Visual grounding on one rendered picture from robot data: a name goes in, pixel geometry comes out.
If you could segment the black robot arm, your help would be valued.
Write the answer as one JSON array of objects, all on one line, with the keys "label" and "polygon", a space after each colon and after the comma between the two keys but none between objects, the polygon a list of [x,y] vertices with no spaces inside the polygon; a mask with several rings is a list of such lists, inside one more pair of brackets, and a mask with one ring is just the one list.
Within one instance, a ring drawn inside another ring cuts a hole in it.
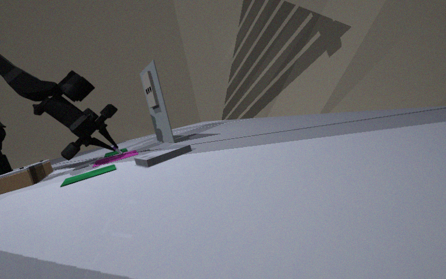
[{"label": "black robot arm", "polygon": [[[0,75],[18,95],[31,101],[42,101],[40,104],[33,104],[35,115],[40,116],[46,112],[59,122],[70,109],[75,107],[61,95],[64,94],[73,102],[81,102],[95,88],[87,79],[79,76],[73,70],[58,84],[53,81],[41,81],[30,73],[18,68],[2,55],[0,55]],[[52,97],[49,98],[49,96]],[[73,123],[68,121],[66,123],[68,125],[65,125],[79,138],[85,138],[97,126],[95,120],[99,116],[90,108],[86,108],[83,114],[79,113],[75,114],[78,119]],[[3,127],[6,126],[0,122],[0,176],[13,171],[6,155],[3,155],[1,152],[2,141],[6,135]]]}]

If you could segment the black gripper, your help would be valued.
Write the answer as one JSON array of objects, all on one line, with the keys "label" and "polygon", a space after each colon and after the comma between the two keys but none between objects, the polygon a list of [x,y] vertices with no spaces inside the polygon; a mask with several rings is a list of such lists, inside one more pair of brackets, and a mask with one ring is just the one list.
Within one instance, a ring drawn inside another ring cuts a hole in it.
[{"label": "black gripper", "polygon": [[[88,135],[85,138],[78,138],[78,140],[76,140],[76,142],[71,142],[62,152],[62,156],[67,159],[70,160],[72,157],[74,157],[76,155],[77,152],[79,152],[80,150],[80,146],[81,145],[85,145],[85,147],[88,147],[88,145],[95,145],[95,146],[100,146],[102,148],[106,148],[109,149],[111,151],[115,151],[111,146],[105,144],[104,142],[98,140],[95,137],[91,137],[91,135],[96,131],[99,130],[99,133],[102,134],[109,142],[112,143],[113,146],[115,146],[116,148],[118,148],[118,146],[116,145],[116,143],[112,140],[112,137],[110,136],[110,134],[108,133],[106,126],[107,124],[104,123],[104,121],[106,119],[110,119],[115,113],[116,113],[117,109],[115,108],[115,106],[113,106],[112,104],[108,104],[101,112],[101,116],[100,118],[97,119],[96,124],[97,126],[92,129]],[[72,109],[70,109],[60,120],[60,122],[66,126],[65,124],[70,121],[71,123],[73,123],[76,119],[78,119],[78,117],[75,115],[76,113],[82,113],[82,111],[77,108],[76,106],[73,107]],[[79,113],[79,114],[80,114]],[[82,113],[83,114],[83,113]],[[67,126],[66,126],[67,127]],[[68,127],[67,127],[68,128]]]}]

